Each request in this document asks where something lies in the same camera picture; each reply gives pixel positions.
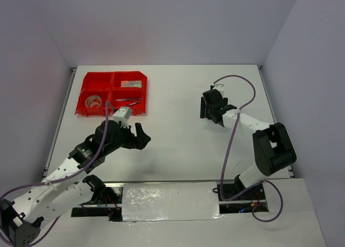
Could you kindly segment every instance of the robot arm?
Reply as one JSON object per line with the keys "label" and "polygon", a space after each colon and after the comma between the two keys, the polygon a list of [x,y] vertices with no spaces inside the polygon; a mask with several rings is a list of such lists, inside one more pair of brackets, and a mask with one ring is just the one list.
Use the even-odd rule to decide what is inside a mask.
{"label": "robot arm", "polygon": [[203,93],[200,118],[233,129],[240,115],[237,133],[253,140],[255,163],[235,178],[237,183],[247,188],[296,161],[296,153],[283,124],[270,125],[239,112],[237,107],[227,104],[223,92],[224,85],[215,84]]}
{"label": "robot arm", "polygon": [[128,118],[131,110],[120,108],[108,122],[103,148],[91,166],[75,177],[51,184],[83,169],[95,156],[105,130],[105,122],[95,133],[77,145],[69,157],[47,178],[44,186],[30,189],[24,195],[10,202],[0,201],[0,228],[13,246],[28,246],[39,235],[42,228],[57,217],[82,203],[104,199],[105,194],[116,194],[95,175],[88,175],[105,161],[105,157],[120,147],[143,149],[151,138],[144,133],[140,123],[135,124],[136,136],[130,131]]}

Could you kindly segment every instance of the purple cable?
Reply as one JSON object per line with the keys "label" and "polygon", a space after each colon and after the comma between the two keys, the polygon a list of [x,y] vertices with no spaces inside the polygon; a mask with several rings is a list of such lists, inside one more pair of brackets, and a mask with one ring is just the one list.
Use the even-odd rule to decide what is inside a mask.
{"label": "purple cable", "polygon": [[[85,167],[83,167],[82,169],[80,169],[79,171],[77,171],[76,173],[68,176],[68,177],[65,177],[65,178],[62,178],[62,179],[57,179],[57,180],[53,180],[53,181],[50,181],[51,184],[56,184],[56,183],[60,183],[62,181],[67,181],[73,177],[76,177],[78,176],[80,173],[84,172],[87,168],[89,168],[93,163],[94,161],[96,160],[96,158],[98,157],[98,155],[101,153],[102,149],[103,149],[103,145],[104,145],[104,142],[106,140],[106,136],[107,136],[107,131],[108,131],[108,115],[109,115],[109,106],[114,109],[114,107],[112,106],[112,104],[109,102],[109,101],[106,101],[106,104],[105,104],[105,108],[106,108],[106,123],[105,123],[105,126],[104,126],[104,133],[103,133],[103,136],[102,136],[102,140],[101,140],[101,144],[99,145],[99,148],[96,152],[96,154],[93,156],[93,158],[91,159],[91,161],[85,165]],[[31,188],[31,187],[38,187],[38,186],[44,186],[45,183],[44,182],[39,182],[39,183],[30,183],[30,184],[26,184],[26,185],[22,185],[22,186],[18,186],[18,187],[15,187],[13,189],[10,189],[9,191],[5,192],[1,197],[0,197],[0,201],[5,197],[7,196],[8,194],[14,192],[14,191],[17,191],[17,190],[20,190],[20,189],[25,189],[25,188]],[[56,222],[58,221],[59,217],[56,218],[54,220],[54,222],[52,223],[52,225],[49,227],[48,231],[38,240],[36,241],[35,243],[29,245],[29,246],[34,246],[36,245],[37,243],[39,243],[40,241],[42,241],[47,235],[48,233],[52,230],[52,228],[54,227],[54,225],[56,224]],[[0,238],[1,240],[3,240],[5,243],[7,243],[8,245],[12,245],[12,243],[7,240],[3,235],[2,233],[0,233]]]}
{"label": "purple cable", "polygon": [[[254,99],[255,99],[255,97],[256,97],[256,95],[257,95],[257,91],[256,91],[254,85],[253,85],[247,78],[244,78],[244,77],[242,77],[242,76],[238,76],[238,75],[235,75],[235,74],[229,75],[229,76],[223,76],[223,77],[217,79],[216,81],[214,81],[213,84],[215,84],[215,83],[217,83],[217,82],[223,80],[224,78],[228,78],[228,77],[236,77],[236,78],[240,78],[240,79],[242,79],[242,80],[245,80],[247,83],[249,83],[249,85],[250,85],[250,86],[252,87],[252,89],[253,89],[253,97],[252,97],[252,99],[251,99],[250,101],[248,101],[247,103],[243,104],[242,106],[240,106],[239,110],[241,111],[244,107],[248,106],[250,103],[252,103],[252,102],[254,101]],[[226,154],[225,154],[225,158],[224,158],[224,163],[223,163],[223,168],[222,168],[222,174],[221,174],[221,176],[220,176],[220,197],[222,198],[223,201],[227,201],[227,202],[236,199],[237,197],[239,197],[239,196],[242,195],[243,193],[247,192],[248,190],[250,190],[250,189],[252,189],[252,188],[256,187],[257,185],[260,185],[260,184],[262,184],[262,183],[264,182],[264,181],[257,182],[257,183],[251,185],[250,187],[248,187],[248,188],[242,190],[242,191],[239,192],[238,194],[236,194],[236,195],[234,195],[234,196],[232,196],[232,197],[230,197],[230,198],[228,198],[228,199],[226,199],[225,196],[224,196],[224,176],[225,176],[226,164],[227,164],[227,160],[228,160],[228,158],[229,158],[229,154],[230,154],[230,149],[231,149],[231,146],[232,146],[233,138],[234,138],[234,136],[235,136],[235,132],[236,132],[236,129],[237,129],[237,126],[238,126],[238,122],[239,122],[239,119],[240,119],[240,111],[237,113],[236,121],[235,121],[235,124],[234,124],[234,126],[233,126],[233,130],[232,130],[232,132],[231,132],[229,144],[228,144],[228,146],[227,146]],[[271,184],[271,185],[276,189],[276,191],[277,191],[278,194],[279,194],[279,197],[280,197],[280,210],[279,210],[278,214],[277,214],[274,218],[269,219],[269,220],[263,220],[263,219],[257,218],[257,217],[254,215],[254,210],[256,209],[256,207],[258,207],[259,205],[262,205],[262,204],[259,204],[259,205],[255,206],[255,207],[253,208],[253,210],[252,210],[253,217],[254,217],[255,219],[261,221],[261,222],[271,222],[271,221],[276,220],[276,219],[280,216],[280,214],[281,214],[281,212],[282,212],[282,209],[283,209],[283,199],[282,199],[282,195],[281,195],[279,189],[278,189],[272,182],[270,182],[270,181],[267,181],[267,182],[268,182],[269,184]]]}
{"label": "purple cable", "polygon": [[276,219],[280,216],[280,214],[281,214],[281,212],[282,212],[282,208],[283,208],[283,206],[284,206],[284,202],[283,202],[283,200],[282,200],[281,192],[279,191],[279,189],[277,188],[277,186],[274,185],[273,182],[271,182],[271,181],[265,181],[265,182],[268,182],[269,184],[271,184],[271,185],[273,186],[273,188],[275,188],[275,190],[278,192],[278,195],[279,195],[279,198],[280,198],[280,208],[279,208],[279,211],[278,211],[278,213],[276,214],[276,216],[275,216],[274,218],[271,218],[271,219],[268,219],[268,220],[263,220],[263,219],[257,217],[257,216],[254,214],[254,211],[256,210],[256,208],[257,208],[258,206],[264,205],[264,203],[260,203],[260,204],[258,204],[258,205],[256,205],[256,206],[253,207],[253,209],[252,209],[252,215],[253,215],[253,217],[254,217],[256,220],[258,220],[258,221],[260,221],[260,222],[268,223],[268,222],[272,222],[272,221],[276,220]]}
{"label": "purple cable", "polygon": [[83,204],[80,204],[80,206],[81,206],[81,208],[82,208],[82,210],[83,210],[83,212],[84,212],[84,215],[85,215],[85,216],[88,216],[86,207],[85,207]]}

